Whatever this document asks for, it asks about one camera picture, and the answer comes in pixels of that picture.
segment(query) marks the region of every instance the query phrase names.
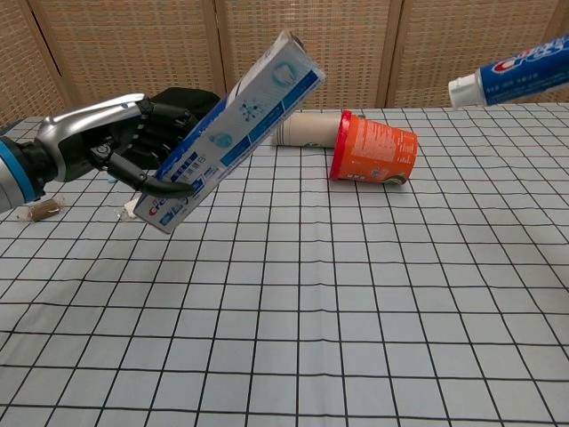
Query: orange cup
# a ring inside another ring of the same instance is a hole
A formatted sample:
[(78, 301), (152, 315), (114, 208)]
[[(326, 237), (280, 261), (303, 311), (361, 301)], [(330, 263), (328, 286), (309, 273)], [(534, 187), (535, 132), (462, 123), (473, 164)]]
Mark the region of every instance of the orange cup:
[(344, 111), (330, 178), (404, 184), (411, 176), (418, 147), (415, 133)]

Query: toothpaste box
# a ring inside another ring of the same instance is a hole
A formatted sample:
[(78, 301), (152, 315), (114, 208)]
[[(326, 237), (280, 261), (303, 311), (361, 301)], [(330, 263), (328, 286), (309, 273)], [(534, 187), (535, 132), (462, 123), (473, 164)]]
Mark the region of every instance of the toothpaste box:
[(171, 233), (324, 80), (301, 42), (283, 31), (156, 171), (163, 181), (191, 184), (194, 195), (142, 195), (134, 214)]

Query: robotic hand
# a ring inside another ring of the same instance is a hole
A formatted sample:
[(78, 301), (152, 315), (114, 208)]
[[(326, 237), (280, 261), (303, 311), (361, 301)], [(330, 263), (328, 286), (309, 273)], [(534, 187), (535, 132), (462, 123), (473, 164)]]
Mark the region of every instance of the robotic hand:
[(133, 93), (46, 117), (32, 142), (0, 136), (0, 213), (38, 200), (49, 181), (93, 169), (151, 196), (191, 196), (193, 187), (144, 170), (158, 168), (218, 100), (196, 89), (169, 88), (153, 99)]

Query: toothpaste cap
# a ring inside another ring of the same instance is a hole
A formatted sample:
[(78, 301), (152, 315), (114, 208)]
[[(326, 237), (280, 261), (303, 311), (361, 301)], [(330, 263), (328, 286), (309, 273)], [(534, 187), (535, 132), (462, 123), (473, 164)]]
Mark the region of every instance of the toothpaste cap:
[(453, 107), (466, 107), (468, 105), (485, 105), (475, 74), (459, 77), (448, 84), (448, 94)]

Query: blue ring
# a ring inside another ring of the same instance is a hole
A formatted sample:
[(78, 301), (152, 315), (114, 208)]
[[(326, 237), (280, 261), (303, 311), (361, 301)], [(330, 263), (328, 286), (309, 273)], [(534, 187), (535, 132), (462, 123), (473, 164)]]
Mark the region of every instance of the blue ring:
[(15, 178), (22, 194), (24, 195), (25, 203), (36, 200), (36, 193), (32, 187), (32, 183), (29, 181), (28, 176), (24, 172), (24, 168), (21, 167), (18, 159), (13, 155), (12, 151), (0, 141), (0, 157), (10, 169), (12, 177)]

